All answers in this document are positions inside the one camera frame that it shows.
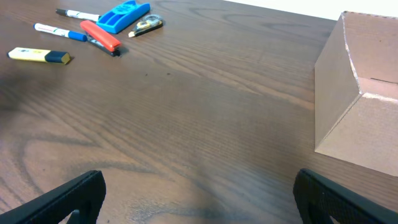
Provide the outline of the blue plastic holder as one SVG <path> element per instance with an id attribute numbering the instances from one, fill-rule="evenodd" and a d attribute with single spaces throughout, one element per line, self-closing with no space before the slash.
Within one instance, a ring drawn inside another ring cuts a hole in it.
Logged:
<path id="1" fill-rule="evenodd" d="M 96 25 L 111 34 L 118 34 L 137 21 L 151 9 L 149 3 L 138 4 L 135 0 L 126 1 L 103 14 Z"/>

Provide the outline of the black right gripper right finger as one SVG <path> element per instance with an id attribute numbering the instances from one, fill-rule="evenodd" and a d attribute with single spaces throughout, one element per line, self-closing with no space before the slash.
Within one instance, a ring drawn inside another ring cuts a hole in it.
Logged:
<path id="1" fill-rule="evenodd" d="M 343 187 L 310 169 L 300 169 L 294 199 L 306 224 L 397 223 L 397 213 Z"/>

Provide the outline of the brown cardboard box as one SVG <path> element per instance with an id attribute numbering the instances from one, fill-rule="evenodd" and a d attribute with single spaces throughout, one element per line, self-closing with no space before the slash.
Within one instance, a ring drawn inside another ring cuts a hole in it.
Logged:
<path id="1" fill-rule="evenodd" d="M 315 63 L 315 152 L 397 175 L 397 18 L 345 11 Z"/>

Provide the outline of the black yellow correction tape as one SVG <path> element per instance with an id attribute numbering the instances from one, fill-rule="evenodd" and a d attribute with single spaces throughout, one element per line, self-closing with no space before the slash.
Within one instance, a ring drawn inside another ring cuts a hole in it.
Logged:
<path id="1" fill-rule="evenodd" d="M 159 29 L 163 26 L 164 20 L 157 14 L 149 14 L 143 17 L 136 26 L 128 33 L 128 37 L 137 37 L 150 31 Z"/>

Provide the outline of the red stapler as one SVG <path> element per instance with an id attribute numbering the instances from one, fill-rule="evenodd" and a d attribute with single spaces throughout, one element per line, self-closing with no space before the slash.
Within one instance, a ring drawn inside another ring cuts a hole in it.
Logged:
<path id="1" fill-rule="evenodd" d="M 121 42 L 91 21 L 82 21 L 80 27 L 86 32 L 88 42 L 112 57 L 120 56 Z"/>

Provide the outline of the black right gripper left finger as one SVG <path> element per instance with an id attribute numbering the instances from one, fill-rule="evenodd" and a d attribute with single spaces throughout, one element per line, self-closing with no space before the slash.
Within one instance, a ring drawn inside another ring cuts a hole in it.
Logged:
<path id="1" fill-rule="evenodd" d="M 88 171 L 30 202 L 1 215 L 1 223 L 95 224 L 106 196 L 100 170 Z"/>

